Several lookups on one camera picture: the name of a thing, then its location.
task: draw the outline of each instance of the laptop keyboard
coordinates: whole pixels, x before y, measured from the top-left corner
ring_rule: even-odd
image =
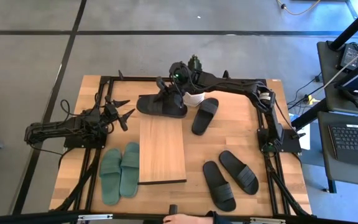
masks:
[[[344,127],[344,125],[329,125],[329,130],[337,150],[358,151],[358,128]]]

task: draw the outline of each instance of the human hand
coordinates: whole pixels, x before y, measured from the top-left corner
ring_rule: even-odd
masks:
[[[193,217],[184,214],[169,215],[163,219],[164,223],[169,224],[213,224],[213,221],[212,217]]]

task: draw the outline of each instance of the green slide sandal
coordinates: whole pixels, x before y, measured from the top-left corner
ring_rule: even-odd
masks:
[[[102,200],[106,205],[115,205],[119,201],[119,186],[121,179],[121,152],[118,149],[108,150],[100,164],[100,179],[102,183]]]
[[[125,147],[121,169],[119,193],[123,197],[135,197],[139,181],[139,144],[136,142],[130,142]]]

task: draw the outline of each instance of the black cylinder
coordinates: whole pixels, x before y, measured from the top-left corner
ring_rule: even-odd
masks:
[[[170,205],[169,206],[169,215],[175,215],[178,213],[178,205]]]
[[[358,31],[358,18],[352,22],[352,24],[346,28],[346,30],[331,43],[330,48],[332,50],[338,50]]]

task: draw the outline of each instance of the gray floor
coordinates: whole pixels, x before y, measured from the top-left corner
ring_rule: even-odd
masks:
[[[312,4],[286,1],[293,11]],[[0,29],[71,30],[80,0],[35,2],[0,0]],[[343,30],[353,18],[344,2],[322,2],[302,16],[282,12],[274,0],[240,1],[107,1],[88,0],[80,30]],[[197,54],[206,71],[232,77],[283,80],[287,101],[320,71],[319,41],[332,37],[257,36],[77,36],[58,95],[75,105],[83,75],[167,76],[169,66]],[[0,36],[0,215],[9,213],[30,152],[23,142],[25,127],[40,121],[55,81],[68,36]],[[300,95],[319,84],[311,84]],[[52,121],[63,119],[58,104]],[[61,151],[62,140],[46,141],[44,148]],[[24,212],[44,212],[57,173],[58,157],[41,153]],[[325,173],[305,166],[305,179],[326,186]],[[308,181],[313,213],[319,217],[358,221],[358,213],[342,196],[318,191]],[[344,188],[358,204],[358,194]],[[328,212],[335,207],[335,212]]]

